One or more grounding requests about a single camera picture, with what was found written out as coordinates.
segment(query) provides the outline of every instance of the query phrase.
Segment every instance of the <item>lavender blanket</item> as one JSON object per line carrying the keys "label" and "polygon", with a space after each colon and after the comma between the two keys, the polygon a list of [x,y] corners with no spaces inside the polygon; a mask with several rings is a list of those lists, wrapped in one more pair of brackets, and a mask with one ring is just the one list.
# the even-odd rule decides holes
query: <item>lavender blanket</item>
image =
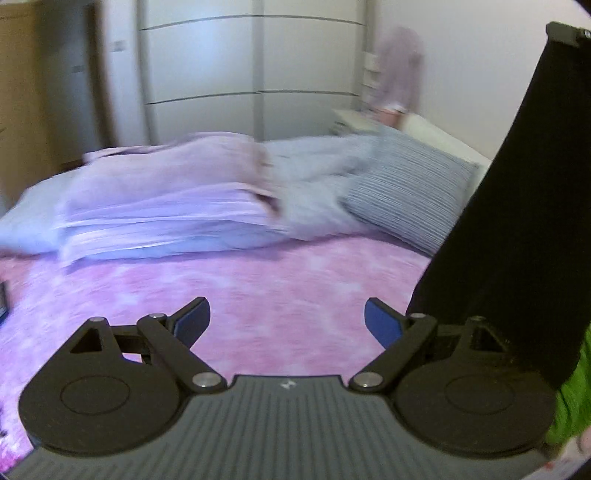
{"label": "lavender blanket", "polygon": [[272,223],[266,150],[251,137],[198,133],[174,144],[110,148],[87,165],[57,206],[60,258],[239,235]]}

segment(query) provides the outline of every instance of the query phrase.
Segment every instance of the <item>gray ribbed base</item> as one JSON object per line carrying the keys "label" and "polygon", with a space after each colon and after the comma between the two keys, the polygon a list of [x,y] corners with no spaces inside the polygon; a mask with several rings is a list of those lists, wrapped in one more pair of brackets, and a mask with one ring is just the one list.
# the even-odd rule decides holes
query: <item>gray ribbed base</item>
{"label": "gray ribbed base", "polygon": [[104,458],[37,449],[11,480],[518,480],[544,463],[531,451],[501,460],[439,452],[402,428],[385,400],[339,377],[237,377],[192,399],[158,439]]}

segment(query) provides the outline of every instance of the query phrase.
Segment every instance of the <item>bedsheet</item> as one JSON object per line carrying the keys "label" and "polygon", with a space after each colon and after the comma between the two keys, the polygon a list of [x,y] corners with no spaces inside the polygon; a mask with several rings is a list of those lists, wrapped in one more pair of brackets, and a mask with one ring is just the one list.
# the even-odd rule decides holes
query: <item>bedsheet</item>
{"label": "bedsheet", "polygon": [[197,296],[212,321],[193,351],[227,379],[235,374],[348,379],[382,351],[363,307],[379,297],[403,312],[428,259],[386,237],[292,241],[252,251],[59,268],[55,256],[0,259],[12,312],[0,326],[0,471],[31,445],[18,418],[25,384],[88,318],[135,323]]}

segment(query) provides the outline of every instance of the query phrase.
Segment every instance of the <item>black circular disc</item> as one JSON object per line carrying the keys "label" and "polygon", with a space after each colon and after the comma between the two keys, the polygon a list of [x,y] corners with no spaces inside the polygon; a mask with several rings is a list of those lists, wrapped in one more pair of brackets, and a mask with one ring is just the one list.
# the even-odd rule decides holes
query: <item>black circular disc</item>
{"label": "black circular disc", "polygon": [[164,370],[123,359],[108,370],[100,362],[80,363],[42,370],[23,391],[19,414],[38,444],[107,455],[157,436],[175,415],[179,391]]}
{"label": "black circular disc", "polygon": [[419,438],[464,456],[514,455],[537,445],[554,417],[555,392],[535,372],[453,359],[402,379],[398,412]]}

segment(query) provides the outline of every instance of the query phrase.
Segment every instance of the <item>striped pillow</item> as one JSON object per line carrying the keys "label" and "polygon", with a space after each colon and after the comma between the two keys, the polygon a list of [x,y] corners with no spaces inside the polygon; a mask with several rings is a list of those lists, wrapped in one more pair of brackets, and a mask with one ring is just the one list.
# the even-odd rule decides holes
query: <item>striped pillow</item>
{"label": "striped pillow", "polygon": [[433,255],[460,216],[477,166],[388,128],[343,199],[356,217]]}

